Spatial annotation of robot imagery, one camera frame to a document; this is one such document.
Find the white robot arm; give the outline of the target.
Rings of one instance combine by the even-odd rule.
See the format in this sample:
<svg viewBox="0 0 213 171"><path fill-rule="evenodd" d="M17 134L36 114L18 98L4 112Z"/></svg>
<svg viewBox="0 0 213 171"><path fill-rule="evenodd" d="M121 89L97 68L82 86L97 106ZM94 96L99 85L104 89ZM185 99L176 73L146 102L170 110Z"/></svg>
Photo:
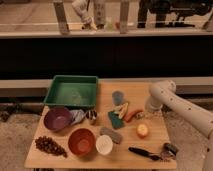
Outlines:
<svg viewBox="0 0 213 171"><path fill-rule="evenodd" d="M164 105L183 117L208 140L202 171L213 171L213 113L175 94L176 84L164 80L149 85L145 108L149 113L160 111Z"/></svg>

